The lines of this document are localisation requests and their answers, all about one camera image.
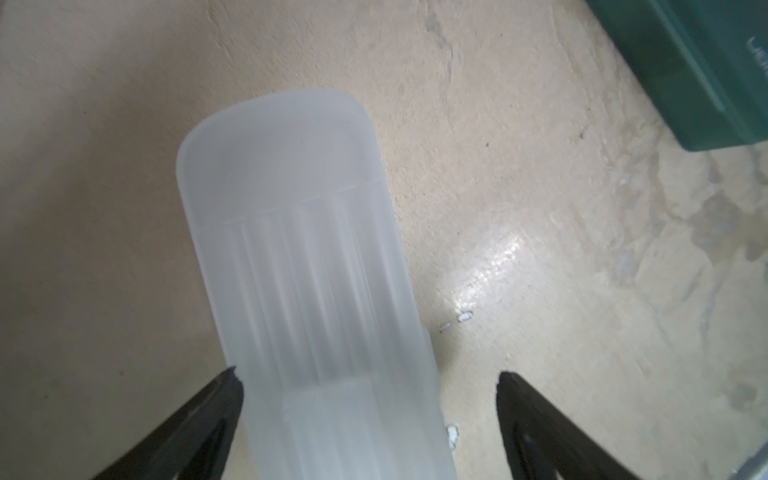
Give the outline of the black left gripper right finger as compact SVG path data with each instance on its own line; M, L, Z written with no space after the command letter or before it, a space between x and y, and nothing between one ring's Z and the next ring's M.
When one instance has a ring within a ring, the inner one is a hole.
M514 479L635 479L517 373L500 373L496 409Z

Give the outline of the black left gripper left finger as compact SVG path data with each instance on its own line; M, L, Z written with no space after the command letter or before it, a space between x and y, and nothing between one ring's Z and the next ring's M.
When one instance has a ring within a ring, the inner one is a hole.
M243 384L229 367L95 478L220 479L243 400Z

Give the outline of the translucent white pencil case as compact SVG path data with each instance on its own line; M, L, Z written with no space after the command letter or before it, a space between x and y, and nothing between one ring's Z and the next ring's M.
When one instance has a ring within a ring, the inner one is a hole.
M291 90L184 139L176 175L260 479L452 479L372 121Z

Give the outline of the dark green pencil case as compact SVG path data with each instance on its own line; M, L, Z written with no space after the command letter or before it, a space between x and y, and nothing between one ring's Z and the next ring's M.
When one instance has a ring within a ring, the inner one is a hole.
M588 5L685 150L766 141L766 2Z

